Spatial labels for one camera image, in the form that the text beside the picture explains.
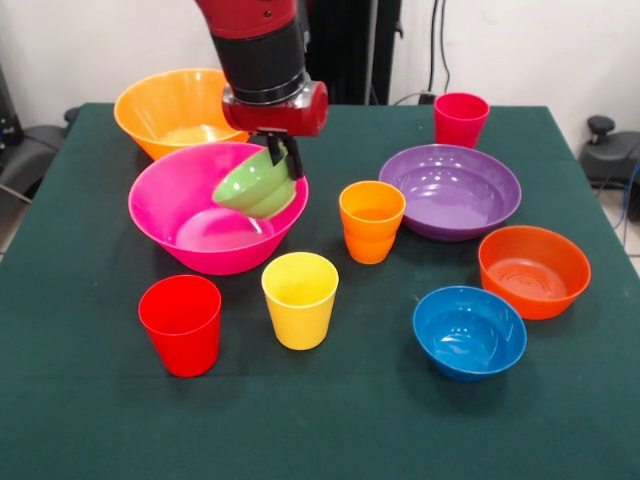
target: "power cord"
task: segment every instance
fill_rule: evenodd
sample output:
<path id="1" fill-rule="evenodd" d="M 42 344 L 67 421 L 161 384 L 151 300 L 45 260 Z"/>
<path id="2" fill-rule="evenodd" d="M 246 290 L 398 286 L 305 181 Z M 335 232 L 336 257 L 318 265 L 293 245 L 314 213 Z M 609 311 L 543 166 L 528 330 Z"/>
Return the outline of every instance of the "power cord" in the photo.
<path id="1" fill-rule="evenodd" d="M 635 178 L 638 174 L 640 174 L 640 158 L 636 160 L 636 165 L 633 168 L 633 172 L 631 172 L 629 183 L 625 188 L 624 195 L 623 195 L 624 205 L 622 210 L 622 216 L 624 218 L 624 227 L 622 230 L 622 246 L 625 248 L 627 246 L 627 227 L 629 225 L 629 204 L 631 203 L 631 188 L 633 187 L 633 182 L 635 181 Z"/>
<path id="2" fill-rule="evenodd" d="M 438 16 L 438 1 L 433 0 L 433 11 L 431 12 L 431 57 L 430 57 L 430 67 L 429 67 L 429 87 L 428 91 L 433 90 L 433 76 L 435 73 L 435 56 L 436 56 L 436 17 Z"/>
<path id="3" fill-rule="evenodd" d="M 408 99 L 410 99 L 412 97 L 418 97 L 420 95 L 430 95 L 430 94 L 431 94 L 431 92 L 427 92 L 427 91 L 424 91 L 424 90 L 422 92 L 410 93 L 409 95 L 405 95 L 400 100 L 395 102 L 394 105 L 400 105 L 402 102 L 404 102 L 405 100 L 408 100 Z"/>
<path id="4" fill-rule="evenodd" d="M 0 183 L 0 190 L 4 190 L 9 195 L 13 195 L 14 197 L 16 197 L 21 202 L 24 202 L 27 205 L 31 205 L 31 199 L 30 198 L 25 197 L 20 192 L 16 192 L 13 188 L 9 188 L 6 185 L 3 185 L 2 183 Z"/>
<path id="5" fill-rule="evenodd" d="M 603 183 L 600 186 L 600 188 L 598 189 L 598 193 L 597 193 L 598 196 L 602 192 L 603 188 L 607 184 L 609 184 L 609 181 L 611 180 L 611 177 L 613 176 L 615 171 L 617 171 L 617 169 L 620 167 L 620 165 L 623 165 L 627 160 L 629 160 L 631 155 L 636 150 L 638 150 L 639 148 L 640 148 L 640 142 L 636 143 L 629 150 L 629 152 L 627 152 L 627 155 L 624 157 L 624 160 L 622 162 L 618 163 L 614 168 L 611 169 L 611 173 L 607 177 L 607 180 L 605 180 L 605 183 Z M 627 181 L 627 183 L 626 183 L 626 185 L 624 187 L 624 193 L 622 195 L 622 205 L 620 207 L 622 209 L 622 212 L 620 214 L 620 220 L 618 220 L 618 223 L 616 223 L 615 227 L 613 227 L 614 230 L 617 229 L 622 224 L 622 222 L 627 218 L 627 210 L 629 208 L 629 201 L 628 201 L 629 199 L 627 197 L 631 197 L 631 187 L 633 185 L 633 180 L 634 180 L 635 176 L 637 175 L 638 167 L 640 167 L 640 156 L 638 156 L 638 158 L 636 159 L 636 163 L 633 166 L 633 170 L 631 170 L 631 176 L 629 177 L 629 180 Z"/>
<path id="6" fill-rule="evenodd" d="M 430 45 L 430 60 L 429 60 L 429 85 L 427 90 L 422 90 L 420 92 L 410 93 L 405 95 L 400 100 L 397 100 L 393 105 L 399 105 L 405 100 L 413 97 L 420 97 L 420 104 L 433 104 L 436 95 L 433 93 L 433 79 L 435 76 L 435 45 L 436 45 L 436 20 L 438 17 L 438 5 L 440 0 L 434 0 L 433 2 L 433 10 L 431 12 L 431 45 Z M 447 93 L 449 89 L 449 82 L 451 80 L 451 71 L 449 70 L 449 65 L 447 64 L 447 57 L 445 54 L 444 48 L 444 13 L 446 7 L 446 0 L 442 0 L 442 9 L 440 13 L 440 56 L 442 57 L 442 64 L 444 66 L 444 70 L 447 74 L 446 82 L 444 86 L 444 93 Z"/>
<path id="7" fill-rule="evenodd" d="M 449 81 L 451 80 L 451 72 L 447 65 L 447 56 L 444 53 L 444 11 L 446 6 L 447 0 L 442 0 L 442 11 L 440 12 L 440 56 L 442 57 L 444 71 L 447 73 L 447 80 L 444 84 L 444 93 L 447 93 L 447 90 L 449 89 Z"/>

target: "pink bowl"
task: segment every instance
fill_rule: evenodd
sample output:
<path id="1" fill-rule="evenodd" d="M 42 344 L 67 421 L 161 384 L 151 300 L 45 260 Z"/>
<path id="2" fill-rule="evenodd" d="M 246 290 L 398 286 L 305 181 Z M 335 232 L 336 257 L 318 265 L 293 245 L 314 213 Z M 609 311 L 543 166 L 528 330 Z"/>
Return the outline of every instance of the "pink bowl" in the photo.
<path id="1" fill-rule="evenodd" d="M 133 222 L 197 272 L 233 275 L 257 267 L 274 252 L 309 199 L 309 185 L 302 178 L 293 202 L 266 220 L 245 217 L 213 202 L 215 186 L 262 149 L 248 143 L 208 143 L 157 160 L 129 192 Z"/>

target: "orange bowl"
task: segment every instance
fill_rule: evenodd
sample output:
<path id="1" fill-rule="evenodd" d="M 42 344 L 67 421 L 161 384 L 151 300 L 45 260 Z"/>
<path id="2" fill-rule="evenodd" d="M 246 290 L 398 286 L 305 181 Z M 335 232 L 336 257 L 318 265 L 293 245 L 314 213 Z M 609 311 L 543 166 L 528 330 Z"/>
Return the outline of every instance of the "orange bowl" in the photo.
<path id="1" fill-rule="evenodd" d="M 116 122 L 153 160 L 191 145 L 246 142 L 222 111 L 221 70 L 188 68 L 158 73 L 127 88 L 114 107 Z"/>
<path id="2" fill-rule="evenodd" d="M 591 281 L 591 266 L 582 250 L 539 227 L 495 230 L 480 244 L 478 260 L 482 287 L 528 320 L 560 315 Z"/>

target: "black cable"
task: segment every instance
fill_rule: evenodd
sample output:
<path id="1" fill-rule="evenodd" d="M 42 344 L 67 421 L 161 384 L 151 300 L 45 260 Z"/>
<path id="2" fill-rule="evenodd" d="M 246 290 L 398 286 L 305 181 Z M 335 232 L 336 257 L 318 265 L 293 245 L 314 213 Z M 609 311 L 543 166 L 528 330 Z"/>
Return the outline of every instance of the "black cable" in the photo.
<path id="1" fill-rule="evenodd" d="M 447 72 L 447 81 L 444 83 L 444 93 L 447 93 L 449 89 L 449 80 L 451 80 L 451 72 L 447 65 L 447 57 L 444 54 L 444 9 L 447 5 L 447 0 L 442 0 L 442 12 L 440 13 L 440 56 L 442 57 L 442 65 L 444 71 Z"/>
<path id="2" fill-rule="evenodd" d="M 26 134 L 26 133 L 25 133 L 25 134 L 24 134 L 24 138 L 28 138 L 29 140 L 32 140 L 32 141 L 34 141 L 34 142 L 36 142 L 36 143 L 39 143 L 40 145 L 44 145 L 45 147 L 50 148 L 51 150 L 54 150 L 54 151 L 56 151 L 56 152 L 57 152 L 58 150 L 60 150 L 60 148 L 59 148 L 59 147 L 53 146 L 52 144 L 50 144 L 50 143 L 48 143 L 48 142 L 45 142 L 45 141 L 43 141 L 43 140 L 40 140 L 39 138 L 33 137 L 33 136 L 29 135 L 29 134 Z"/>
<path id="3" fill-rule="evenodd" d="M 640 157 L 636 160 L 635 165 L 633 166 L 633 171 L 631 172 L 631 178 L 629 178 L 629 186 L 625 188 L 626 202 L 624 203 L 622 215 L 624 217 L 624 227 L 622 230 L 622 247 L 626 250 L 627 248 L 627 226 L 629 224 L 629 205 L 631 204 L 631 189 L 633 188 L 633 183 L 635 181 L 636 175 L 640 173 Z"/>
<path id="4" fill-rule="evenodd" d="M 409 95 L 405 95 L 404 97 L 402 97 L 400 100 L 397 100 L 394 105 L 400 105 L 402 102 L 404 102 L 405 100 L 408 100 L 411 97 L 417 97 L 418 95 L 423 95 L 425 93 L 429 93 L 429 92 L 415 92 L 415 93 L 410 93 Z"/>
<path id="5" fill-rule="evenodd" d="M 0 190 L 4 191 L 4 192 L 7 192 L 9 195 L 12 195 L 12 196 L 16 197 L 18 200 L 20 200 L 21 202 L 26 203 L 27 205 L 31 205 L 31 199 L 30 198 L 25 197 L 24 195 L 22 195 L 20 192 L 17 192 L 13 188 L 9 188 L 6 185 L 3 185 L 2 183 L 0 183 Z"/>
<path id="6" fill-rule="evenodd" d="M 433 91 L 433 75 L 435 71 L 436 17 L 438 16 L 438 1 L 439 0 L 433 0 L 433 11 L 431 12 L 431 61 L 429 67 L 429 88 L 427 88 L 429 92 Z"/>
<path id="7" fill-rule="evenodd" d="M 371 85 L 371 98 L 372 100 L 375 102 L 376 105 L 380 105 L 380 102 L 378 101 L 378 95 L 376 95 L 376 89 L 373 88 L 373 85 Z"/>
<path id="8" fill-rule="evenodd" d="M 607 187 L 607 185 L 620 185 L 619 182 L 612 182 L 611 179 L 613 178 L 613 176 L 618 172 L 618 170 L 620 169 L 620 167 L 622 165 L 624 165 L 627 160 L 629 160 L 629 158 L 631 157 L 631 154 L 633 154 L 636 149 L 640 147 L 640 142 L 637 142 L 633 145 L 633 147 L 631 147 L 629 149 L 629 151 L 627 152 L 627 154 L 624 156 L 624 158 L 622 159 L 621 162 L 616 162 L 616 164 L 613 166 L 613 168 L 611 169 L 611 171 L 609 172 L 609 175 L 607 176 L 607 178 L 605 179 L 605 181 L 603 183 L 600 184 L 600 186 L 598 187 L 598 190 L 596 192 L 596 197 L 600 197 L 600 194 L 602 193 L 602 191 Z"/>

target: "orange-red bowl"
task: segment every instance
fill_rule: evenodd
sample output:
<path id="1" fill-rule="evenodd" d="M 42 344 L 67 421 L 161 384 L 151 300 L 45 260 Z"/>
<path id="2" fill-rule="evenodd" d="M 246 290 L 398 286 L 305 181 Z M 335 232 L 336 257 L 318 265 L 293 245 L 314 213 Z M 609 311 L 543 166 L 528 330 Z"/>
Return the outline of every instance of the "orange-red bowl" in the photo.
<path id="1" fill-rule="evenodd" d="M 587 256 L 562 235 L 539 227 L 493 231 L 478 250 L 482 286 L 528 320 L 560 315 L 591 281 Z"/>

